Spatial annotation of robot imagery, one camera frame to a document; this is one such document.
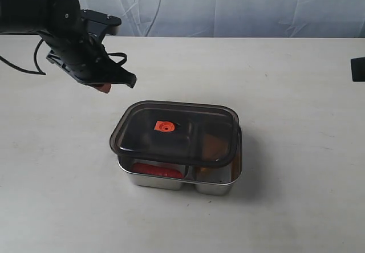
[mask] bento box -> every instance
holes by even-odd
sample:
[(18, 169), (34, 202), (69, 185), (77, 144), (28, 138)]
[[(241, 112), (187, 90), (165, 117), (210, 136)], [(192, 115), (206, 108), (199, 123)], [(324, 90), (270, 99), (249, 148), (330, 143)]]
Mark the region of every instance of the bento box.
[(191, 183), (224, 195), (242, 173), (237, 114), (218, 105), (142, 101), (129, 107), (110, 138), (135, 185), (178, 190)]

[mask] orange valve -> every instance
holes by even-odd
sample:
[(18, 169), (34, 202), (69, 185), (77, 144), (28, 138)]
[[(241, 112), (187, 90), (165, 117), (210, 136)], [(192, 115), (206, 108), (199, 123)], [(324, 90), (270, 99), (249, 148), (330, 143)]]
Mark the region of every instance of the orange valve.
[(173, 132), (175, 130), (175, 125), (173, 122), (169, 121), (157, 121), (155, 130), (158, 130), (159, 132)]

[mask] robotic arm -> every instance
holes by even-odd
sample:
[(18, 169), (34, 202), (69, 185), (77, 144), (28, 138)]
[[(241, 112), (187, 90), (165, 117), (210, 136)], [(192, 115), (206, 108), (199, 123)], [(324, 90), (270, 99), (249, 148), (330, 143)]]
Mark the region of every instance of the robotic arm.
[[(115, 35), (121, 20), (91, 10), (81, 10), (78, 0), (0, 0), (0, 34), (36, 33), (50, 47), (47, 59), (77, 82), (100, 87), (125, 84), (136, 76), (124, 68), (124, 53), (107, 54), (102, 40)], [(109, 56), (121, 56), (116, 63)]]

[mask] white backdrop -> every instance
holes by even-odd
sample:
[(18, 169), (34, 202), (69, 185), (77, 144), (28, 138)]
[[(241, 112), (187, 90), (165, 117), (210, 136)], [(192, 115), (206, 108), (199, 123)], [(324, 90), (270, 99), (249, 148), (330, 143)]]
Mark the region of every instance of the white backdrop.
[(119, 35), (364, 37), (365, 0), (80, 0), (122, 18)]

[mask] smoked plastic lid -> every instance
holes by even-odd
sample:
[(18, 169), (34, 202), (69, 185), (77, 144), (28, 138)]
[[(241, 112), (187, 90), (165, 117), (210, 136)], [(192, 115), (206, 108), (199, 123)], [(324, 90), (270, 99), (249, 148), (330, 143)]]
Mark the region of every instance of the smoked plastic lid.
[(220, 168), (237, 152), (238, 116), (226, 107), (143, 101), (129, 107), (110, 146), (118, 156)]

